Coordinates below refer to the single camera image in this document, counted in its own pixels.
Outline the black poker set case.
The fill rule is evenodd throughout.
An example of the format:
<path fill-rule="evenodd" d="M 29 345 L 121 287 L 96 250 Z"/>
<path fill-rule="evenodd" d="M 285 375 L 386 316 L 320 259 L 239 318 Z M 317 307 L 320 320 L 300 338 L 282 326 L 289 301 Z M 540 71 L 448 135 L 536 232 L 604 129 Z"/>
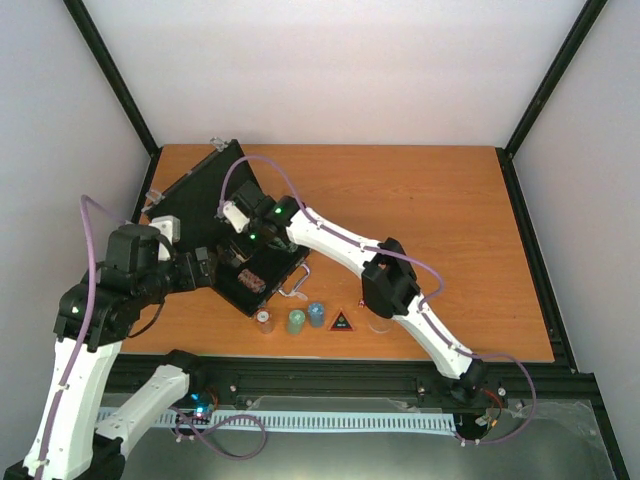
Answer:
<path fill-rule="evenodd" d="M 181 236 L 175 244 L 176 250 L 195 254 L 196 248 L 206 247 L 214 257 L 212 289 L 243 314 L 251 316 L 264 307 L 285 280 L 303 264 L 310 250 L 296 245 L 294 252 L 265 248 L 251 255 L 248 232 L 236 233 L 229 223 L 217 216 L 219 202 L 228 200 L 245 181 L 253 181 L 260 188 L 247 162 L 234 168 L 230 176 L 226 175 L 231 165 L 243 156 L 238 140 L 227 142 L 164 192 L 150 190 L 149 203 L 143 212 L 150 220 L 166 215 L 177 217 L 181 222 Z M 249 260 L 238 268 L 222 263 L 218 246 L 226 243 L 233 244 Z M 238 281 L 237 275 L 243 269 L 251 270 L 266 282 L 264 292 L 255 294 Z"/>

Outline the black triangular dealer badge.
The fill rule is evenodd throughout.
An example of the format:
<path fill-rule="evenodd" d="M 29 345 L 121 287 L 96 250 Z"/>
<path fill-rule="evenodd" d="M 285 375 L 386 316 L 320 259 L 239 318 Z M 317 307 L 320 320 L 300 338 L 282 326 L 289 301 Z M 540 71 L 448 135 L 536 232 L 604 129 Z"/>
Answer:
<path fill-rule="evenodd" d="M 355 327 L 348 319 L 344 311 L 340 309 L 336 313 L 334 319 L 330 322 L 328 330 L 330 332 L 354 332 Z"/>

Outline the clear round dealer button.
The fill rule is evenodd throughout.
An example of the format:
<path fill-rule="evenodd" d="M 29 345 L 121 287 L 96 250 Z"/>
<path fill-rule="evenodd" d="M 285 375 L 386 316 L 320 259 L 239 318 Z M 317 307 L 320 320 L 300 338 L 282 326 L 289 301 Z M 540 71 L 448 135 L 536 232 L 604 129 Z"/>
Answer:
<path fill-rule="evenodd" d="M 393 328 L 394 321 L 373 315 L 368 319 L 368 325 L 375 333 L 386 334 Z"/>

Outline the dark green poker chip stack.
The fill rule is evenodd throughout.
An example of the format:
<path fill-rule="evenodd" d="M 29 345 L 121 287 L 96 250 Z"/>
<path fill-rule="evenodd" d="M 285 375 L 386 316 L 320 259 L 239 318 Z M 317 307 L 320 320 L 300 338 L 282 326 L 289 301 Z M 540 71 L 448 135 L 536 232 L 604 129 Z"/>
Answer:
<path fill-rule="evenodd" d="M 297 249 L 297 246 L 293 243 L 287 243 L 280 238 L 273 239 L 269 246 L 276 250 L 286 251 L 286 252 L 294 252 Z"/>

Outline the blue yellow card deck box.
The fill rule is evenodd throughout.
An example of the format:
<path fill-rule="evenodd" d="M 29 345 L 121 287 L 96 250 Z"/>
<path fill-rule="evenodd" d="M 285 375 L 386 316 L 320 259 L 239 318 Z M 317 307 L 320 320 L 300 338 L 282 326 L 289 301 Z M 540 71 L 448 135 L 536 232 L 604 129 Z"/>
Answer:
<path fill-rule="evenodd" d="M 241 251 L 238 251 L 236 247 L 230 243 L 220 244 L 218 246 L 218 256 L 222 263 L 232 268 L 238 268 L 249 260 L 249 257 Z"/>

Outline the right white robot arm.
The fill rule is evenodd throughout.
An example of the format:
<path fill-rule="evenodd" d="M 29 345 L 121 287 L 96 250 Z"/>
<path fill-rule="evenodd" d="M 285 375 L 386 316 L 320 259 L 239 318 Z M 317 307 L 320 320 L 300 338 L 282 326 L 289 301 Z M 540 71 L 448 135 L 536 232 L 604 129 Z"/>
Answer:
<path fill-rule="evenodd" d="M 319 215 L 296 199 L 272 198 L 245 207 L 242 228 L 259 240 L 279 237 L 309 248 L 347 268 L 361 281 L 362 300 L 372 313 L 400 324 L 428 353 L 449 381 L 449 395 L 471 403 L 486 377 L 486 365 L 460 342 L 429 305 L 414 268 L 426 265 L 407 256 L 399 241 L 370 239 Z"/>

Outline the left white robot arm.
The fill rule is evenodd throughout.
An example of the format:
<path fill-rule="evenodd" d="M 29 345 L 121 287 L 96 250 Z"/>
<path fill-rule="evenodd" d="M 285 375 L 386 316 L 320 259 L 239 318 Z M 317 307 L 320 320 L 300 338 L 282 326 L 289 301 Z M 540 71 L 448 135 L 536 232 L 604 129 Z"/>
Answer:
<path fill-rule="evenodd" d="M 206 250 L 171 251 L 160 260 L 169 246 L 165 237 L 147 234 L 116 240 L 102 262 L 94 247 L 87 248 L 87 273 L 59 302 L 54 369 L 36 437 L 5 478 L 118 479 L 133 447 L 165 410 L 206 395 L 199 358 L 173 350 L 114 415 L 97 420 L 109 373 L 141 311 L 162 306 L 171 293 L 211 283 Z"/>

